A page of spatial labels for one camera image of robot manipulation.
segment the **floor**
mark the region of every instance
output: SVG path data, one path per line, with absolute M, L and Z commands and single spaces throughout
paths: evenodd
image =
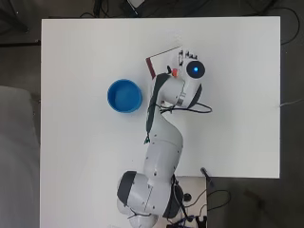
M 30 32 L 13 32 L 0 36 L 0 44 L 6 42 L 33 42 L 40 39 L 41 19 L 49 16 L 79 17 L 83 12 L 92 12 L 93 0 L 11 0 L 18 15 Z M 122 12 L 118 4 L 123 0 L 110 1 L 109 15 Z M 183 16 L 199 5 L 198 0 L 174 1 L 146 0 L 142 7 L 143 16 Z M 252 7 L 261 10 L 267 0 L 212 0 L 191 16 L 239 16 L 253 12 Z M 297 11 L 303 23 L 304 2 L 301 0 L 278 1 L 277 6 Z M 296 30 L 295 18 L 286 10 L 272 10 L 281 15 L 281 37 L 286 40 Z M 281 102 L 304 98 L 304 38 L 303 30 L 288 45 L 281 47 Z M 40 47 L 0 48 L 0 85 L 20 87 L 30 91 L 36 100 L 40 96 Z M 217 189 L 229 189 L 232 200 L 228 206 L 211 211 L 208 226 L 212 228 L 238 227 L 303 227 L 304 215 L 304 104 L 281 107 L 281 164 L 279 180 L 224 179 L 213 178 Z M 35 121 L 39 129 L 39 105 Z M 209 199 L 209 207 L 221 204 L 224 195 Z

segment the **blue bowl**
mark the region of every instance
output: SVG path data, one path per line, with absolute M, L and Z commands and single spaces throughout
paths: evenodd
M 116 81 L 107 91 L 108 103 L 118 112 L 133 112 L 141 106 L 142 100 L 139 87 L 127 79 Z

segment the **white table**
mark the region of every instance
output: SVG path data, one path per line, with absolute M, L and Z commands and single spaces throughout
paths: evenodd
M 41 227 L 127 227 L 117 181 L 143 170 L 150 76 L 145 58 L 180 45 L 206 67 L 208 115 L 174 113 L 184 137 L 177 175 L 279 177 L 279 18 L 44 20 Z M 141 108 L 115 112 L 116 80 L 142 89 Z

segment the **bowl rim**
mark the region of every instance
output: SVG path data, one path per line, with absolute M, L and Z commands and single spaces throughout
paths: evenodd
M 136 103 L 136 105 L 129 109 L 129 110 L 126 110 L 126 111 L 122 111 L 122 110 L 119 110 L 117 109 L 115 106 L 112 105 L 112 103 L 109 101 L 109 94 L 110 94 L 110 91 L 111 89 L 113 88 L 114 85 L 118 84 L 118 83 L 122 83 L 122 82 L 126 82 L 126 83 L 130 83 L 132 84 L 134 87 L 136 87 L 136 90 L 138 92 L 138 102 Z M 137 109 L 139 109 L 139 107 L 141 106 L 142 104 L 142 101 L 143 101 L 143 97 L 142 97 L 142 93 L 141 93 L 141 89 L 134 83 L 132 82 L 131 80 L 129 79 L 120 79 L 120 80 L 117 80 L 115 81 L 114 83 L 112 83 L 112 85 L 108 88 L 108 91 L 107 91 L 107 102 L 110 104 L 110 106 L 117 112 L 121 112 L 121 113 L 130 113 L 130 112 L 133 112 Z

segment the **black circular cap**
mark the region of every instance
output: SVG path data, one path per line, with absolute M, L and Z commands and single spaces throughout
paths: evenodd
M 191 201 L 191 195 L 189 194 L 189 193 L 185 193 L 184 195 L 183 195 L 183 200 L 184 201 Z
M 191 61 L 186 70 L 191 78 L 198 79 L 205 73 L 205 66 L 200 61 Z

